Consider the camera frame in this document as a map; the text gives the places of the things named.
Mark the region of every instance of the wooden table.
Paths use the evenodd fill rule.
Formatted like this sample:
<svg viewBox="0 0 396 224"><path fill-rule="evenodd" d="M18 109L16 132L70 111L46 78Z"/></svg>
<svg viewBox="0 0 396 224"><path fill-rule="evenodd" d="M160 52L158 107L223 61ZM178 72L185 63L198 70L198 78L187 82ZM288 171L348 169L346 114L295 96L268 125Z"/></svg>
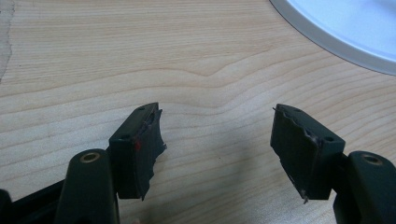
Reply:
<svg viewBox="0 0 396 224"><path fill-rule="evenodd" d="M1 1L0 188L13 200L159 102L168 149L122 223L334 223L303 204L269 146L294 105L396 163L396 77L348 63L269 1Z"/></svg>

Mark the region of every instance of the white plate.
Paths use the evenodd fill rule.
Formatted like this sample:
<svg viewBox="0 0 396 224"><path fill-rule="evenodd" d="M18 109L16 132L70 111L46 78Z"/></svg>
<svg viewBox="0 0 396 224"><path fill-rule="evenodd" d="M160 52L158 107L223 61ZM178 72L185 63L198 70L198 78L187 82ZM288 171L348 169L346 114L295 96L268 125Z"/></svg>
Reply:
<svg viewBox="0 0 396 224"><path fill-rule="evenodd" d="M396 76L396 0L271 0L303 35L352 63Z"/></svg>

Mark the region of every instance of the wood grain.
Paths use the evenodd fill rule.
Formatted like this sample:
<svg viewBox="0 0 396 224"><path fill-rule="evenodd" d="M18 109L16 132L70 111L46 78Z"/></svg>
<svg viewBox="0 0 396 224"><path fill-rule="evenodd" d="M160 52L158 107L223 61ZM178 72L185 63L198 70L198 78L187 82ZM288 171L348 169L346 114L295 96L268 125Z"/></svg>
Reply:
<svg viewBox="0 0 396 224"><path fill-rule="evenodd" d="M346 153L396 162L396 77L331 55L268 1L11 5L0 188L14 200L63 179L151 102L168 149L147 199L120 202L122 223L334 223L333 195L303 205L269 146L277 103L342 136Z"/></svg>

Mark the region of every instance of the red mark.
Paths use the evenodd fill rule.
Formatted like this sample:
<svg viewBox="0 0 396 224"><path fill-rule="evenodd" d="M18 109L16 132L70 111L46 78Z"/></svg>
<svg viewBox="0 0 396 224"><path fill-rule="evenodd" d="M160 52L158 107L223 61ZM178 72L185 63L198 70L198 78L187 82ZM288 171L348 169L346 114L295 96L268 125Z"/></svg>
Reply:
<svg viewBox="0 0 396 224"><path fill-rule="evenodd" d="M139 151L141 147L142 147L142 144L140 143L140 141L134 142L134 150L135 151Z"/></svg>

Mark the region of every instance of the clamp jaw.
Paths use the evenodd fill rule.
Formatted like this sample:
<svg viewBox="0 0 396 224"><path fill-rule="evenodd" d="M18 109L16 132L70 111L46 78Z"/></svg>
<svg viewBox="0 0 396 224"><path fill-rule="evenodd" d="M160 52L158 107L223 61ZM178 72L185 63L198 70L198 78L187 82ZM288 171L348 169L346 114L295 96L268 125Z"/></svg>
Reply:
<svg viewBox="0 0 396 224"><path fill-rule="evenodd" d="M67 175L12 202L0 190L0 223L120 223L118 200L144 200L157 157L166 149L158 103L138 107L109 139L109 147L78 153Z"/></svg>
<svg viewBox="0 0 396 224"><path fill-rule="evenodd" d="M343 154L346 142L304 111L277 105L271 147L307 203L328 200L337 223L396 223L396 169L366 151Z"/></svg>

